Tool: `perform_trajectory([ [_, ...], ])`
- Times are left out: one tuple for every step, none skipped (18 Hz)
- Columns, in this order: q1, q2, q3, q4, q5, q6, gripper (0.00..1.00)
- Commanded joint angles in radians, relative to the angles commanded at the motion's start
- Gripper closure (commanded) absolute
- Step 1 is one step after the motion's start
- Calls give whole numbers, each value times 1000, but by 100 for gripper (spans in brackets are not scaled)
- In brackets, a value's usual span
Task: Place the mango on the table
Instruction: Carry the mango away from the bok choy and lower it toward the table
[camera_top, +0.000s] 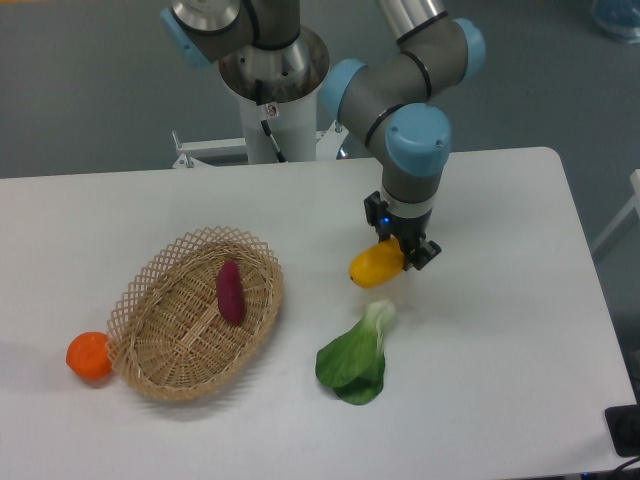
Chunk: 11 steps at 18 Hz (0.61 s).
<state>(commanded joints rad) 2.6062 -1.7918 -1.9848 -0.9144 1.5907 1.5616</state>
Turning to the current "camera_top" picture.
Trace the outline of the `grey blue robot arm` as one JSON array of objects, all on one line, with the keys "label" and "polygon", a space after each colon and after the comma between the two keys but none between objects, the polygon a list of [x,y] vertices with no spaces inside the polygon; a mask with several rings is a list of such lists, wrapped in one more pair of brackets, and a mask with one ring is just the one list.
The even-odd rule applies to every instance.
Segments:
[{"label": "grey blue robot arm", "polygon": [[380,9],[399,51],[376,67],[332,63],[296,1],[173,1],[160,17],[191,65],[218,67],[238,101],[250,163],[315,159],[323,103],[382,166],[381,187],[364,202],[367,222],[418,270],[440,251],[426,229],[451,150],[450,122],[430,101],[473,76],[486,46],[440,1],[383,1]]}]

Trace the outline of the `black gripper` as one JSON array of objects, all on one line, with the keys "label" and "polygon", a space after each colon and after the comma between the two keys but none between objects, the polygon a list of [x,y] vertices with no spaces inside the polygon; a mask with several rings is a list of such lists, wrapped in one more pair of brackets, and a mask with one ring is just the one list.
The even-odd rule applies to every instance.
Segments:
[{"label": "black gripper", "polygon": [[406,203],[386,191],[374,191],[364,200],[364,209],[366,221],[375,229],[379,242],[391,237],[399,241],[404,271],[420,271],[442,252],[436,242],[427,239],[433,210],[429,201]]}]

